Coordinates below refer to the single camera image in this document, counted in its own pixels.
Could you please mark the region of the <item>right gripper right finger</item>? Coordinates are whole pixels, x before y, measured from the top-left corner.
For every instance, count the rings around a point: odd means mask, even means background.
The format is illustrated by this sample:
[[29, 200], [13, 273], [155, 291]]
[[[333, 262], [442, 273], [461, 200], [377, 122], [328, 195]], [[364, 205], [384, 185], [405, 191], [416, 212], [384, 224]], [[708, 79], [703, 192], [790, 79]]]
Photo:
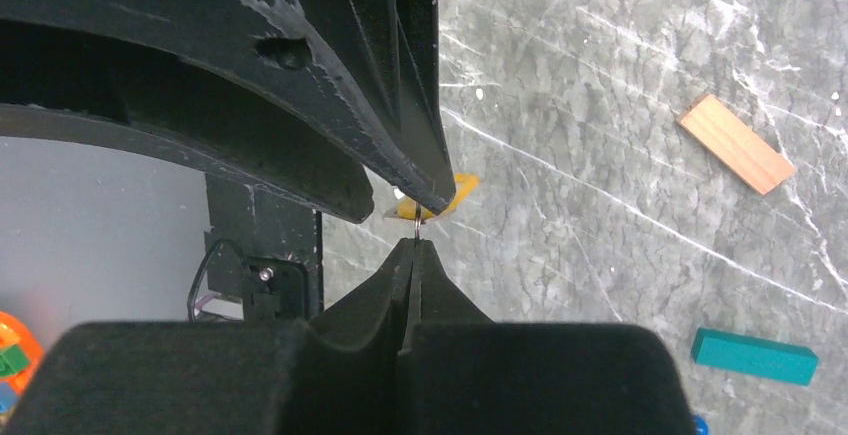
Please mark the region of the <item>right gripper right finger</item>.
[[411, 248], [397, 358], [401, 434], [692, 434], [675, 362], [652, 331], [621, 323], [507, 323]]

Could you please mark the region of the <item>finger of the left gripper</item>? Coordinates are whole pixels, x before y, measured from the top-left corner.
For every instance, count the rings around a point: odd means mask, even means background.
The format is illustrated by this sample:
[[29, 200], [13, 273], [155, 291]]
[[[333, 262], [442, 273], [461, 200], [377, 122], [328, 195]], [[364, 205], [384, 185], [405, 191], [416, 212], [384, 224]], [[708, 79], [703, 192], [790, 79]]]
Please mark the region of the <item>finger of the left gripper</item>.
[[456, 189], [439, 108], [438, 0], [298, 0], [354, 119], [336, 137], [433, 213]]

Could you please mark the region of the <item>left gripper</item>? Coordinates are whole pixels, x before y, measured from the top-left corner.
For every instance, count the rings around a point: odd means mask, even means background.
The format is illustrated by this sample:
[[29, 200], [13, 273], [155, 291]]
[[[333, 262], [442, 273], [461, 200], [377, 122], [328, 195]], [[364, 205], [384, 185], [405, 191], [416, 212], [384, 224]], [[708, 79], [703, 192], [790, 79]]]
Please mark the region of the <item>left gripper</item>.
[[317, 133], [298, 0], [1, 0], [1, 132], [172, 162], [360, 223], [373, 189]]

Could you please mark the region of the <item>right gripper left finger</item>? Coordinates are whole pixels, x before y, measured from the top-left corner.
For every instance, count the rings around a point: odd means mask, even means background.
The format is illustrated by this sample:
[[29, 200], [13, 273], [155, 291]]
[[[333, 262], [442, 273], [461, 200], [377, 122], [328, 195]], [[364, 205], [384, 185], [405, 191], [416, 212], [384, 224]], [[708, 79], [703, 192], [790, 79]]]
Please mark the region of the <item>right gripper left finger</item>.
[[8, 434], [394, 434], [414, 243], [312, 320], [88, 323], [49, 351]]

